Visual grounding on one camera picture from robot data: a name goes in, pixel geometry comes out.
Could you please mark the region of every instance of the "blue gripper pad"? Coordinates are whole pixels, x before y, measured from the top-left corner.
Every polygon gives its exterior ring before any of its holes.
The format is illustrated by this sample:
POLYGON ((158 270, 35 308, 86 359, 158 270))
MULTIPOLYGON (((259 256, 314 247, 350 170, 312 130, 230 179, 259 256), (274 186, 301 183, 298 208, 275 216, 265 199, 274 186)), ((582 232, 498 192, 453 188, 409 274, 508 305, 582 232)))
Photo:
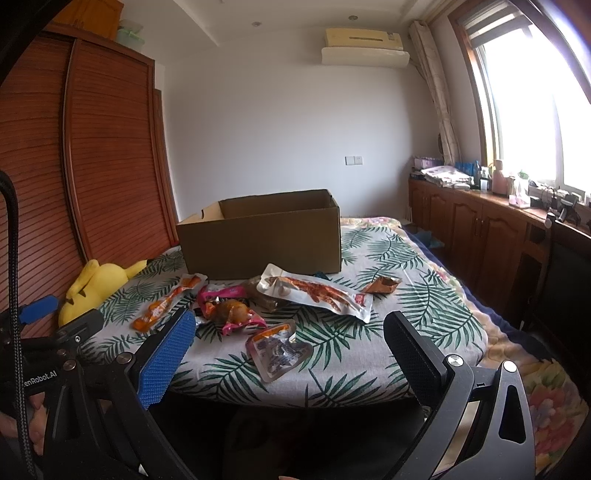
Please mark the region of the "blue gripper pad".
POLYGON ((138 397, 144 408, 160 402, 195 338, 195 315, 185 310, 139 373, 138 397))

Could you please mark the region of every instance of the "folded cloth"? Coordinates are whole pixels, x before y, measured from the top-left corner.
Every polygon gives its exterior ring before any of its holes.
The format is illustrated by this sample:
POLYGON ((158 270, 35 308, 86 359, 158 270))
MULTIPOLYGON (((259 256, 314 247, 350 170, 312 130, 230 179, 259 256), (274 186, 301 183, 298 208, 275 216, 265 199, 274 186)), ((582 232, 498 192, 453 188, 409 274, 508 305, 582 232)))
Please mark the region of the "folded cloth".
POLYGON ((425 175, 425 178, 438 184, 440 186, 451 186, 455 183, 466 183, 472 185, 474 179, 470 175, 462 173, 451 165, 443 165, 441 167, 432 167, 421 170, 421 173, 425 175))

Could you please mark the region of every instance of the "wooden wardrobe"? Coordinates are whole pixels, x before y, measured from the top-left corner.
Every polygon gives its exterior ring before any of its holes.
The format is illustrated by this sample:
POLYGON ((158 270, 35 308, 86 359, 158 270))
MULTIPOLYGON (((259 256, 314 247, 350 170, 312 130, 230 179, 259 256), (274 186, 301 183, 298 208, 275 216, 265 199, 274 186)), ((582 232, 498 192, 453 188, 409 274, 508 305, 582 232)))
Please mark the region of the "wooden wardrobe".
MULTIPOLYGON (((177 242, 154 61, 50 24, 0 86, 0 169, 20 209, 19 304, 63 296, 87 260, 128 267, 177 242)), ((8 307, 0 202, 0 311, 8 307)), ((50 334, 55 316, 25 329, 50 334)))

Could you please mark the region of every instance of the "open cardboard box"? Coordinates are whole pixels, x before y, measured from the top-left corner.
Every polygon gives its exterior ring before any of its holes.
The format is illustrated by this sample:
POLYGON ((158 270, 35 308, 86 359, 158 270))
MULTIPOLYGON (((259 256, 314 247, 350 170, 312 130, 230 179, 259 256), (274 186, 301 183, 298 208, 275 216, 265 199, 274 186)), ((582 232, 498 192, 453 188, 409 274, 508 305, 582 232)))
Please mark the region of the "open cardboard box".
POLYGON ((339 206, 328 190, 221 200, 177 224, 189 273, 250 278, 269 263, 300 274, 340 271, 339 206))

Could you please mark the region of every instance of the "human hand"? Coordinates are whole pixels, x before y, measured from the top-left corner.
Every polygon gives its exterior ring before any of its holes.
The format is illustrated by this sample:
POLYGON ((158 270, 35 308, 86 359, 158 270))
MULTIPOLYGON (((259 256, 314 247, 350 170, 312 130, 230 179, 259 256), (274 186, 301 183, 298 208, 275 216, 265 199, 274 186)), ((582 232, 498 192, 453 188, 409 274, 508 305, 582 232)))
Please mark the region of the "human hand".
MULTIPOLYGON (((33 417, 29 422, 29 437, 37 455, 43 455, 45 442, 45 427, 47 425, 47 410, 43 406, 44 393, 29 397, 33 407, 33 417)), ((18 438, 17 421, 0 411, 0 433, 6 438, 18 438)))

